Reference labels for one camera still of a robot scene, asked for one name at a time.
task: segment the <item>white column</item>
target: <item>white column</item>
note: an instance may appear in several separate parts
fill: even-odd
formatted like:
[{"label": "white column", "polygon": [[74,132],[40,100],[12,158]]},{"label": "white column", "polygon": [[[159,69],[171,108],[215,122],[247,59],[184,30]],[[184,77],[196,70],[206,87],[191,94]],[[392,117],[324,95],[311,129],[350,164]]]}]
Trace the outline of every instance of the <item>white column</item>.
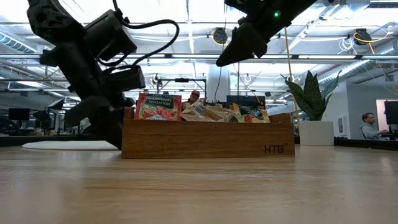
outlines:
[{"label": "white column", "polygon": [[[217,94],[216,89],[218,80],[220,79],[220,85],[218,86]],[[208,102],[214,102],[219,100],[220,102],[226,102],[226,96],[230,95],[231,81],[228,67],[221,68],[220,78],[220,67],[216,65],[209,65],[209,73],[207,76],[207,100]]]}]

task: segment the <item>snack bag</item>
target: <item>snack bag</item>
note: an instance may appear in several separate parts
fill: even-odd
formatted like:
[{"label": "snack bag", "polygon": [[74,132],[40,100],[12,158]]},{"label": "snack bag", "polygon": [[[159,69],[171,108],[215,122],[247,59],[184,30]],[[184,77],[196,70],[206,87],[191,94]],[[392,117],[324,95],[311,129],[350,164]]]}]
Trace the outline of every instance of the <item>snack bag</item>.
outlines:
[{"label": "snack bag", "polygon": [[206,106],[206,110],[217,114],[222,122],[238,122],[239,113],[219,106]]},{"label": "snack bag", "polygon": [[264,112],[265,110],[260,110],[257,108],[252,108],[250,106],[241,106],[234,104],[233,105],[234,111],[240,114],[238,118],[239,123],[270,123],[271,121],[266,116],[264,119]]},{"label": "snack bag", "polygon": [[205,105],[203,104],[206,101],[206,98],[200,98],[192,105],[188,106],[182,113],[181,117],[186,121],[218,121],[221,120],[222,117],[219,117],[217,114],[212,113],[211,111],[206,110]]},{"label": "snack bag", "polygon": [[140,93],[134,119],[180,121],[181,96]]}]

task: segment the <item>htb logo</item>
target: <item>htb logo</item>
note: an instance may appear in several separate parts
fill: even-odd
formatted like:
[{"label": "htb logo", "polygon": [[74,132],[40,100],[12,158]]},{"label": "htb logo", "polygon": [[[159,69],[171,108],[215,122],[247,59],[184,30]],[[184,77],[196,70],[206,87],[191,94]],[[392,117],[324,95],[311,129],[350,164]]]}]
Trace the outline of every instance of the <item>htb logo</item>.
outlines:
[{"label": "htb logo", "polygon": [[284,147],[287,145],[287,143],[283,145],[265,145],[265,153],[266,154],[283,154]]}]

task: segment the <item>wooden box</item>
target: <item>wooden box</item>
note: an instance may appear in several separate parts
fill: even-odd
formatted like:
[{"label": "wooden box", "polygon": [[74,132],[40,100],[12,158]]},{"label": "wooden box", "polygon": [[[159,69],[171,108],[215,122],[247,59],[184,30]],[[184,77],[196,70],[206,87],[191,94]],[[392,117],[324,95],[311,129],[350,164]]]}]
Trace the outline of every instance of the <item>wooden box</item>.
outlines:
[{"label": "wooden box", "polygon": [[131,119],[125,113],[123,159],[293,156],[288,114],[271,124]]}]

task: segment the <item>black cable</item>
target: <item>black cable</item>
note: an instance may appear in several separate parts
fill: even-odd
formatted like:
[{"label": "black cable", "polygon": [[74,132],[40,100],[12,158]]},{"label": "black cable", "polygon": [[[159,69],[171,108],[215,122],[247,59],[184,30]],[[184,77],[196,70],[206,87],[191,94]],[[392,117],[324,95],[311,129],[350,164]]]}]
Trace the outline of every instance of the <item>black cable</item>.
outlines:
[{"label": "black cable", "polygon": [[100,57],[101,57],[101,55],[104,53],[104,51],[105,51],[106,49],[109,48],[110,45],[112,45],[112,42],[108,43],[107,46],[104,47],[104,49],[102,49],[102,50],[99,52],[99,54],[97,55],[97,57],[95,58],[95,60],[96,60],[98,63],[100,63],[100,64],[102,64],[102,65],[104,65],[104,66],[107,66],[107,67],[114,67],[114,66],[117,66],[117,65],[119,65],[120,63],[122,63],[122,62],[124,61],[124,59],[127,58],[128,54],[124,54],[121,58],[119,58],[119,60],[114,61],[114,62],[103,62],[103,61],[100,59]]},{"label": "black cable", "polygon": [[[118,7],[117,0],[113,0],[113,6],[114,6],[116,12],[121,12]],[[174,34],[173,38],[167,44],[165,44],[163,47],[161,47],[151,53],[145,54],[144,56],[138,58],[132,65],[130,65],[130,67],[134,67],[142,60],[149,58],[150,56],[165,50],[167,47],[170,47],[177,40],[178,35],[180,34],[180,27],[178,26],[178,24],[175,21],[173,21],[171,19],[161,19],[159,21],[148,22],[146,24],[141,24],[141,25],[130,25],[126,22],[125,19],[123,19],[123,17],[121,16],[121,13],[119,13],[119,15],[120,15],[120,17],[118,19],[120,20],[121,24],[130,29],[143,29],[143,28],[153,27],[153,26],[157,26],[157,25],[161,25],[161,24],[172,24],[175,26],[175,34]]]},{"label": "black cable", "polygon": [[[225,35],[227,36],[227,40],[228,40],[228,35],[226,34],[226,16],[225,16],[225,22],[224,22],[224,32],[225,32]],[[218,91],[218,87],[220,87],[220,81],[221,81],[221,69],[222,69],[223,67],[220,67],[220,75],[218,76],[218,84],[217,84],[217,88],[216,88],[216,92],[214,93],[214,102],[215,103],[217,103],[216,102],[216,95],[217,95],[217,91]]]}]

